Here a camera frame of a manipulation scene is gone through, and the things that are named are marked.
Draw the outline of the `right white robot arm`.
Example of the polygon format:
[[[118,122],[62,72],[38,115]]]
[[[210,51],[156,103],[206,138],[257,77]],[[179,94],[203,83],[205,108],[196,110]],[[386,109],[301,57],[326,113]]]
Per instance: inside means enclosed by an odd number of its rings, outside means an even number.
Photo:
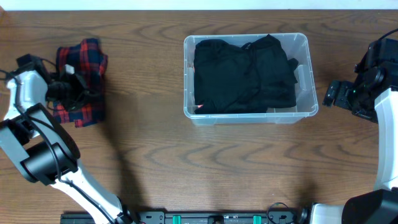
[[[354,82],[331,82],[323,105],[378,125],[374,189],[344,205],[313,204],[309,223],[397,223],[397,41],[383,36],[370,43],[354,72]]]

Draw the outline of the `black cloth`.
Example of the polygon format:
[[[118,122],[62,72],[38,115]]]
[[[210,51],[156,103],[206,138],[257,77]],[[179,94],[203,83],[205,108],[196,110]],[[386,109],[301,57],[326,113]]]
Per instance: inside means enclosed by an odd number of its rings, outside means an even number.
[[[295,85],[298,83],[294,71],[295,69],[298,67],[299,62],[296,58],[291,58],[288,61],[288,65],[289,65],[289,74],[288,74],[288,78],[289,80],[287,81],[289,84],[289,88],[288,88],[288,106],[289,107],[294,107],[296,105],[296,96],[295,96]]]

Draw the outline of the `clear plastic storage bin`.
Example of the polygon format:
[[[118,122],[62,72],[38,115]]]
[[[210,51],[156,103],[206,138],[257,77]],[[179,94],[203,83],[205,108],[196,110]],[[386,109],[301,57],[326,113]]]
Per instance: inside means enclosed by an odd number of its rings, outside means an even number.
[[[194,97],[194,51],[196,45],[207,39],[220,39],[238,47],[265,37],[265,34],[230,34],[230,35],[189,35],[183,42],[184,53],[184,97],[183,111],[196,126],[239,123],[274,123],[294,124],[297,121],[316,115],[318,100],[313,77],[312,61],[308,39],[303,33],[274,33],[280,41],[287,58],[298,60],[294,71],[296,106],[291,108],[269,108],[266,113],[243,114],[195,114],[197,106]]]

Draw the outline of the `red plaid cloth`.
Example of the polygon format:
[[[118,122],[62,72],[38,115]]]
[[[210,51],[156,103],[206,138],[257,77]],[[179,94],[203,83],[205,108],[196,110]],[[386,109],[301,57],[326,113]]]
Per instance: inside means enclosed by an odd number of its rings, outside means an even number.
[[[106,117],[104,78],[108,56],[101,50],[100,41],[84,39],[73,47],[59,47],[56,54],[57,70],[66,64],[81,73],[88,88],[98,93],[99,97],[74,111],[67,111],[61,102],[55,101],[52,103],[53,116],[59,123],[73,123],[77,128],[104,121]]]

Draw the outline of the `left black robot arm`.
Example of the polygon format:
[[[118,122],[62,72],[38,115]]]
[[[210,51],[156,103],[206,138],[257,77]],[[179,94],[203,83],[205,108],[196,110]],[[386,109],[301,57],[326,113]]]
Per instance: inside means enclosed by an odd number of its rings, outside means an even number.
[[[74,199],[95,223],[139,223],[139,218],[85,169],[72,137],[46,104],[60,101],[74,110],[100,94],[87,87],[81,73],[64,65],[49,73],[44,59],[27,54],[6,72],[9,109],[1,121],[1,149],[29,182],[40,182]]]

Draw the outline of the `large black garment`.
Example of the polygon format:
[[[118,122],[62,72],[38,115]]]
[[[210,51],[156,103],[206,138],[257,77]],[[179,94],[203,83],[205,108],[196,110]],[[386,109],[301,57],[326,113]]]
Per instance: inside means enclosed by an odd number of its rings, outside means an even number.
[[[203,40],[194,53],[195,114],[265,113],[288,106],[287,55],[267,35],[241,47]]]

